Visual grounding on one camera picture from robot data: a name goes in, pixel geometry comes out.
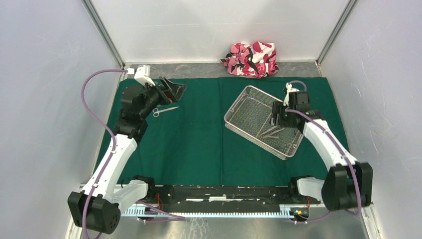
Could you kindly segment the surgical scissors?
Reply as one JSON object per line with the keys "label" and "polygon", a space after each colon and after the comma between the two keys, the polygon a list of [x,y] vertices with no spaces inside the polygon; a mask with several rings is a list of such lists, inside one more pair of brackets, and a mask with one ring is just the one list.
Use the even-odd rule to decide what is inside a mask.
{"label": "surgical scissors", "polygon": [[169,108],[165,108],[165,109],[154,108],[152,112],[153,112],[153,116],[155,118],[157,118],[157,117],[160,116],[161,113],[172,111],[172,110],[175,110],[177,108],[179,108],[179,107],[169,107]]}

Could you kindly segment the wire mesh instrument tray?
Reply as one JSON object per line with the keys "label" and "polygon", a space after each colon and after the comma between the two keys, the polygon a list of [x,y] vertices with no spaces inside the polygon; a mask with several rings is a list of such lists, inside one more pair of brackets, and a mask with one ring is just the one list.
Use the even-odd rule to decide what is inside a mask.
{"label": "wire mesh instrument tray", "polygon": [[303,135],[298,129],[284,127],[277,134],[279,138],[256,137],[273,127],[271,114],[274,101],[283,102],[255,86],[246,86],[225,113],[225,126],[281,160],[286,160],[296,154],[302,142]]}

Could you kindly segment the green surgical drape cloth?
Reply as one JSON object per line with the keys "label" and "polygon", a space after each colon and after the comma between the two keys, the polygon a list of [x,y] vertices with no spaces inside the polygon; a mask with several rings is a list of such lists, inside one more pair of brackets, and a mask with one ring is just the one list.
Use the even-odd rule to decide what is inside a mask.
{"label": "green surgical drape cloth", "polygon": [[152,177],[157,184],[205,186],[285,186],[303,175],[324,179],[325,164],[308,140],[292,158],[281,160],[224,125],[224,114],[246,86],[281,99],[290,80],[180,79],[187,85],[182,99],[170,111],[148,117],[144,137],[118,182],[127,183],[135,175]]}

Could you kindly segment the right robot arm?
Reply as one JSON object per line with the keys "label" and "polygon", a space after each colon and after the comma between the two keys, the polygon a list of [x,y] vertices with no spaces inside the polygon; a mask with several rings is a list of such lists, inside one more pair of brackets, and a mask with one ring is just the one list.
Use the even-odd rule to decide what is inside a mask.
{"label": "right robot arm", "polygon": [[287,101],[272,104],[271,125],[295,128],[314,146],[323,160],[327,175],[324,180],[313,176],[292,178],[287,190],[293,203],[307,196],[324,203],[329,211],[356,208],[361,210],[372,202],[373,168],[359,162],[330,130],[319,110],[311,108],[307,91],[290,92]]}

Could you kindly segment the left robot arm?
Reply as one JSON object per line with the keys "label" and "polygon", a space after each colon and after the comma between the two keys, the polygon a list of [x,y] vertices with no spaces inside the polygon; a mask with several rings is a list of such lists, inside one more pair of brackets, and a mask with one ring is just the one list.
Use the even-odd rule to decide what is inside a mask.
{"label": "left robot arm", "polygon": [[158,106],[178,102],[187,85],[164,77],[157,84],[139,80],[122,91],[121,109],[114,130],[107,128],[111,141],[97,169],[80,192],[71,192],[68,206],[76,226],[84,233],[115,231],[121,215],[134,203],[150,203],[156,198],[155,180],[136,175],[128,185],[115,191],[130,156],[139,146],[148,124],[147,117],[158,113]]}

